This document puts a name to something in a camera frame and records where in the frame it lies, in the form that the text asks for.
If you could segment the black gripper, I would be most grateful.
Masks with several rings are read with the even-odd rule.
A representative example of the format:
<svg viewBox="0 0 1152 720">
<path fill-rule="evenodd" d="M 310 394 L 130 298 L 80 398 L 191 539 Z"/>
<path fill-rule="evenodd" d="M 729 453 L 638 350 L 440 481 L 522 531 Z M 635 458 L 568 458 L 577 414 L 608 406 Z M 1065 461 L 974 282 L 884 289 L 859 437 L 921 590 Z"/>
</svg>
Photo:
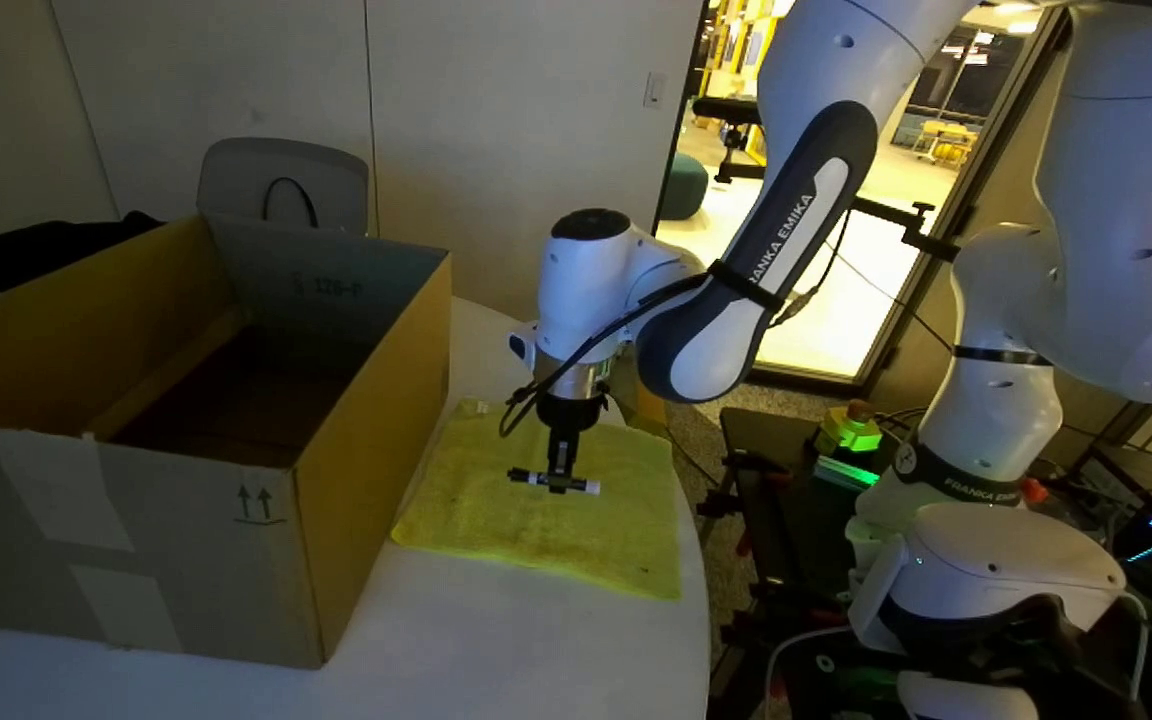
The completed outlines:
<svg viewBox="0 0 1152 720">
<path fill-rule="evenodd" d="M 545 398 L 540 402 L 540 422 L 546 425 L 546 493 L 563 497 L 563 470 L 577 461 L 578 437 L 600 422 L 608 407 L 605 398 L 592 402 L 563 402 L 563 398 Z M 584 497 L 584 481 L 577 465 L 568 470 L 568 493 Z"/>
</svg>

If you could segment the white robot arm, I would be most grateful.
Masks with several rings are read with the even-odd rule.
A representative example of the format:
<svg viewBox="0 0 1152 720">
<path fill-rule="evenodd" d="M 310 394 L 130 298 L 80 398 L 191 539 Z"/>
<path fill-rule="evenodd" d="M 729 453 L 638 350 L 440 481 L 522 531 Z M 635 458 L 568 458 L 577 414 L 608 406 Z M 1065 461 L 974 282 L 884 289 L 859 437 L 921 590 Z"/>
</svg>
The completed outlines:
<svg viewBox="0 0 1152 720">
<path fill-rule="evenodd" d="M 520 394 L 546 425 L 540 490 L 584 483 L 612 353 L 680 406 L 743 381 L 973 3 L 791 0 L 756 87 L 769 178 L 718 262 L 696 270 L 612 210 L 550 226 Z M 1077 637 L 1122 596 L 1121 562 L 1025 506 L 1025 474 L 1065 422 L 1065 377 L 1152 406 L 1152 0 L 1051 3 L 1070 35 L 1034 161 L 1044 221 L 953 250 L 943 381 L 847 521 L 847 637 L 895 663 L 908 720 L 1040 720 L 1077 687 Z"/>
</svg>

